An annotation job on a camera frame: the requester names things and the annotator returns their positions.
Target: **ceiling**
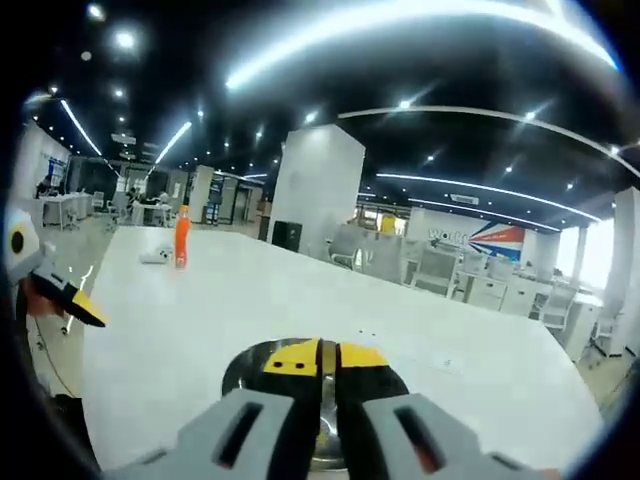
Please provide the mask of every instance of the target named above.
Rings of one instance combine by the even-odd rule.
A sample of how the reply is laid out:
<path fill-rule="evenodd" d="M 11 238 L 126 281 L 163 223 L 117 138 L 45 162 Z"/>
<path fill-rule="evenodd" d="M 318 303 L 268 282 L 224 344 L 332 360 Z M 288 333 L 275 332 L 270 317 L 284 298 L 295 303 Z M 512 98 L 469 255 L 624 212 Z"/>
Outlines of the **ceiling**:
<path fill-rule="evenodd" d="M 266 173 L 268 194 L 287 133 L 335 122 L 366 147 L 362 191 L 375 194 L 378 202 L 452 203 L 452 193 L 471 195 L 480 201 L 475 208 L 557 228 L 581 224 L 584 217 L 469 186 L 377 174 L 489 185 L 598 217 L 611 215 L 613 193 L 638 185 L 634 175 L 601 151 L 531 123 L 397 108 L 408 101 L 521 116 L 536 112 L 537 120 L 606 149 L 635 143 L 640 128 L 630 85 L 640 73 L 640 58 L 631 51 L 632 32 L 616 2 L 594 0 L 587 8 L 607 32 L 608 49 L 618 52 L 614 58 L 625 73 L 535 27 L 487 16 L 439 17 L 310 46 L 240 87 L 228 88 L 225 82 L 239 66 L 292 32 L 311 31 L 328 10 L 344 8 L 344 2 L 308 3 L 105 2 L 100 5 L 105 18 L 99 21 L 88 14 L 86 3 L 69 2 L 60 7 L 64 20 L 48 37 L 50 68 L 39 81 L 41 92 L 51 93 L 52 86 L 57 90 L 51 98 L 31 102 L 26 115 L 47 131 L 53 127 L 50 134 L 73 145 L 74 153 L 95 155 L 62 108 L 64 99 L 105 159 L 133 155 L 133 163 L 150 167 L 189 121 L 191 128 L 162 159 L 163 167 L 211 165 L 239 175 Z M 502 3 L 546 8 L 545 0 Z M 131 35 L 130 48 L 117 42 L 123 32 Z M 117 90 L 122 96 L 115 95 Z M 384 107 L 396 111 L 338 118 Z M 305 125 L 312 112 L 316 117 Z M 135 137 L 136 145 L 113 141 L 113 133 Z M 623 154 L 640 169 L 638 149 Z"/>

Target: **ceiling light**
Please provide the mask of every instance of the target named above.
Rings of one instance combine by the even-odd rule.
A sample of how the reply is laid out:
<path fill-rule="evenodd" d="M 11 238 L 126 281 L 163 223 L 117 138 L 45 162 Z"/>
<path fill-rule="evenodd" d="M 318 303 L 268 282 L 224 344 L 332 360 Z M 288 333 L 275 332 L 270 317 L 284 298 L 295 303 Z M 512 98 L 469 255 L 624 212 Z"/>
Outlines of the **ceiling light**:
<path fill-rule="evenodd" d="M 526 198 L 528 200 L 534 200 L 536 202 L 540 202 L 540 203 L 545 203 L 547 205 L 552 205 L 554 207 L 558 207 L 558 208 L 562 208 L 564 210 L 567 210 L 569 212 L 573 212 L 573 213 L 577 213 L 578 215 L 582 215 L 583 217 L 587 217 L 590 218 L 591 220 L 595 220 L 597 222 L 599 222 L 601 219 L 594 216 L 594 215 L 590 215 L 586 212 L 583 212 L 581 210 L 572 208 L 572 207 L 567 207 L 566 205 L 562 205 L 560 203 L 556 203 L 556 202 L 552 202 L 550 200 L 545 200 L 543 198 L 539 198 L 539 197 L 534 197 L 532 195 L 526 195 L 524 193 L 519 193 L 519 192 L 514 192 L 511 190 L 503 190 L 501 188 L 495 188 L 495 187 L 488 187 L 486 185 L 477 185 L 475 183 L 465 183 L 465 182 L 457 182 L 454 180 L 444 180 L 441 178 L 429 178 L 429 177 L 417 177 L 417 176 L 411 176 L 411 175 L 398 175 L 398 174 L 393 174 L 393 173 L 378 173 L 376 174 L 377 177 L 383 177 L 383 178 L 397 178 L 397 179 L 401 179 L 401 180 L 420 180 L 423 182 L 434 182 L 434 183 L 445 183 L 447 185 L 458 185 L 460 187 L 473 187 L 473 188 L 478 188 L 480 190 L 487 190 L 490 192 L 497 192 L 497 193 L 504 193 L 507 195 L 513 195 L 515 197 L 520 197 L 520 198 Z"/>
<path fill-rule="evenodd" d="M 180 127 L 180 129 L 176 132 L 176 134 L 173 137 L 171 137 L 171 140 L 169 140 L 169 143 L 167 143 L 167 146 L 164 147 L 164 149 L 160 152 L 160 155 L 158 155 L 158 158 L 156 159 L 156 165 L 160 163 L 160 160 L 164 158 L 164 156 L 167 154 L 169 149 L 173 147 L 173 145 L 180 139 L 182 135 L 184 135 L 184 132 L 186 132 L 190 128 L 191 128 L 191 122 L 186 122 L 184 125 Z"/>
<path fill-rule="evenodd" d="M 104 11 L 100 7 L 100 5 L 96 3 L 89 4 L 89 6 L 87 7 L 87 13 L 91 18 L 100 22 L 102 22 L 105 18 Z"/>
<path fill-rule="evenodd" d="M 509 220 L 515 220 L 517 222 L 528 223 L 530 225 L 536 225 L 538 227 L 548 228 L 549 230 L 553 230 L 554 232 L 559 232 L 560 231 L 557 228 L 550 227 L 549 225 L 544 225 L 542 223 L 536 223 L 536 222 L 532 222 L 531 220 L 524 220 L 522 218 L 510 217 L 509 215 L 502 215 L 501 213 L 488 212 L 486 210 L 478 210 L 477 208 L 461 207 L 461 206 L 458 206 L 458 205 L 449 205 L 447 203 L 440 203 L 440 202 L 431 202 L 429 200 L 420 200 L 419 198 L 410 198 L 409 201 L 410 202 L 423 203 L 423 204 L 427 204 L 427 205 L 438 205 L 438 206 L 441 206 L 441 207 L 457 208 L 459 210 L 467 210 L 467 211 L 476 212 L 476 213 L 484 213 L 485 215 L 493 215 L 494 217 L 506 218 L 506 219 L 509 219 Z"/>
<path fill-rule="evenodd" d="M 82 134 L 82 136 L 84 137 L 84 139 L 87 141 L 87 143 L 89 145 L 91 145 L 91 148 L 93 148 L 93 150 L 100 156 L 102 156 L 102 153 L 100 152 L 100 150 L 98 150 L 98 147 L 96 147 L 93 142 L 91 141 L 91 139 L 89 138 L 89 135 L 87 135 L 87 132 L 84 131 L 84 128 L 82 128 L 82 125 L 80 125 L 80 122 L 78 122 L 78 119 L 76 118 L 76 116 L 73 114 L 73 112 L 71 111 L 71 107 L 69 107 L 69 104 L 67 103 L 66 100 L 60 100 L 60 103 L 62 104 L 62 108 L 64 108 L 65 112 L 67 112 L 67 115 L 69 115 L 69 118 L 71 119 L 71 121 L 73 122 L 73 124 L 76 126 L 76 128 L 78 129 L 78 131 Z"/>
<path fill-rule="evenodd" d="M 609 53 L 593 38 L 579 28 L 571 26 L 564 19 L 545 12 L 486 0 L 449 0 L 447 2 L 406 0 L 402 2 L 402 8 L 398 8 L 397 2 L 378 2 L 373 5 L 368 3 L 359 7 L 334 10 L 314 23 L 305 23 L 301 25 L 298 32 L 279 39 L 258 57 L 233 72 L 228 77 L 226 85 L 230 89 L 238 88 L 294 54 L 308 51 L 313 45 L 331 41 L 337 37 L 348 37 L 350 34 L 362 31 L 376 32 L 383 26 L 416 18 L 469 18 L 470 16 L 498 17 L 533 25 L 574 44 L 600 58 L 614 69 L 618 69 Z"/>
<path fill-rule="evenodd" d="M 308 113 L 306 117 L 304 117 L 304 123 L 311 123 L 316 119 L 318 112 Z"/>
<path fill-rule="evenodd" d="M 133 45 L 136 43 L 133 35 L 129 32 L 118 32 L 116 33 L 116 42 L 118 45 L 124 49 L 133 48 Z"/>

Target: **floor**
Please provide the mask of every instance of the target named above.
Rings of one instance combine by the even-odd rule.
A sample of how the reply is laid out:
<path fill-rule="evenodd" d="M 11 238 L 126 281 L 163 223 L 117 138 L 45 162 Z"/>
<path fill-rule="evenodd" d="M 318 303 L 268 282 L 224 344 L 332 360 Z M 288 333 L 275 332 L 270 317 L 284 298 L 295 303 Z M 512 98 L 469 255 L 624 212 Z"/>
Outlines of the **floor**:
<path fill-rule="evenodd" d="M 194 225 L 194 228 L 237 231 L 255 238 L 258 234 L 257 224 L 220 227 Z M 107 217 L 89 217 L 80 222 L 78 230 L 71 231 L 47 227 L 43 236 L 45 242 L 55 249 L 52 255 L 58 268 L 67 272 L 76 285 L 81 285 L 90 293 L 100 271 L 102 257 L 113 237 L 110 220 Z M 64 334 L 63 327 L 66 325 L 67 322 L 57 317 L 39 318 L 37 323 L 33 319 L 28 320 L 34 366 L 40 382 L 46 384 L 52 394 L 81 396 L 84 327 L 74 321 L 68 334 Z M 604 358 L 595 349 L 588 349 L 577 365 L 605 422 L 615 418 L 617 409 L 624 401 L 630 385 L 627 374 L 633 360 L 634 357 L 628 352 L 620 358 Z"/>

